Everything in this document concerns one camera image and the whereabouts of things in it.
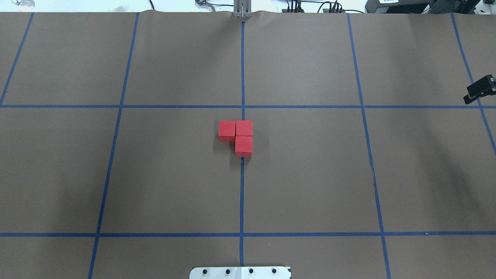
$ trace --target red l-shaped block arrangement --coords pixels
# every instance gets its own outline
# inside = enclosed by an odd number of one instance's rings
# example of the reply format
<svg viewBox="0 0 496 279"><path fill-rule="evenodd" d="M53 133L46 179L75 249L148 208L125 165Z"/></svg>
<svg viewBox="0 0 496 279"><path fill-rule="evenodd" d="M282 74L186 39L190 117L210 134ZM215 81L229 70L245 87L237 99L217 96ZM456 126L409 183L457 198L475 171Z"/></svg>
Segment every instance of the red l-shaped block arrangement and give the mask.
<svg viewBox="0 0 496 279"><path fill-rule="evenodd" d="M236 157L251 157L253 154L253 121L220 121L219 140L234 142Z"/></svg>

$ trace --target white label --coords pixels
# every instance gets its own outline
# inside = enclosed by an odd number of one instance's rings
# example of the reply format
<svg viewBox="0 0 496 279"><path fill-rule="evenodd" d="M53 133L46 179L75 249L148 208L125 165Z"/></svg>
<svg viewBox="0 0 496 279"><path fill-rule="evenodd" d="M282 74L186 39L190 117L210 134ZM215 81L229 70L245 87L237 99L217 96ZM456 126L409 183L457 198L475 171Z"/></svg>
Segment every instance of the white label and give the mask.
<svg viewBox="0 0 496 279"><path fill-rule="evenodd" d="M375 9L375 13L386 13L389 10L389 7L380 7Z"/></svg>

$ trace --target white metal plate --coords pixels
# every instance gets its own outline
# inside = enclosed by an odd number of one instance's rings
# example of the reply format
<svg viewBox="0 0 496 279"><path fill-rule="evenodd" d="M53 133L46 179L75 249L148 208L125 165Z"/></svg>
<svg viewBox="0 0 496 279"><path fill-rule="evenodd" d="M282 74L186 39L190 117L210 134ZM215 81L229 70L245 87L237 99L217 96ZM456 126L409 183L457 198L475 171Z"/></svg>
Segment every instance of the white metal plate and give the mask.
<svg viewBox="0 0 496 279"><path fill-rule="evenodd" d="M291 279L291 268L290 267L194 268L189 273L189 279Z"/></svg>

